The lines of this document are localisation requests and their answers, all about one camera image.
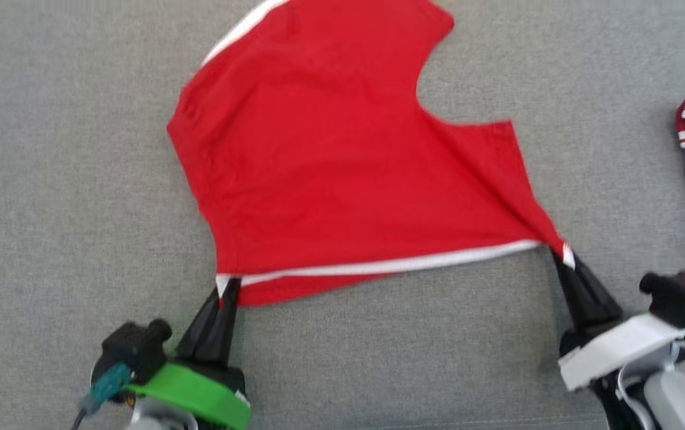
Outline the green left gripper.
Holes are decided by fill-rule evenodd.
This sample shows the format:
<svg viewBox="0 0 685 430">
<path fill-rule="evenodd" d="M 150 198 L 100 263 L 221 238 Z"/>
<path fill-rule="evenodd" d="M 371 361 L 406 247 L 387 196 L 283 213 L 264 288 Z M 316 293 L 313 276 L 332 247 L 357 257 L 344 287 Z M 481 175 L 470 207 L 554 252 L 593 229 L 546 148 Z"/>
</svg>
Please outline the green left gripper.
<svg viewBox="0 0 685 430">
<path fill-rule="evenodd" d="M 182 336 L 176 357 L 139 359 L 127 395 L 134 402 L 129 429 L 245 429 L 251 415 L 244 373 L 227 367 L 235 332 L 241 278 L 224 294 L 213 290 Z"/>
</svg>

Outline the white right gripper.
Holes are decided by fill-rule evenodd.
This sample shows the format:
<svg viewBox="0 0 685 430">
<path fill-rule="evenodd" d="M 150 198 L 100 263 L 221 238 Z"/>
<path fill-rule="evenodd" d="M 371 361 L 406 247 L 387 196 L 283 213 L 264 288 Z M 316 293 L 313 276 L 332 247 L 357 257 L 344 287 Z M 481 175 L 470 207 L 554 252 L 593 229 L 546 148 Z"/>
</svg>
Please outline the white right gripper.
<svg viewBox="0 0 685 430">
<path fill-rule="evenodd" d="M 572 330 L 607 329 L 560 358 L 570 391 L 598 397 L 609 429 L 685 429 L 685 328 L 645 314 L 623 322 L 623 309 L 577 255 L 552 250 Z"/>
</svg>

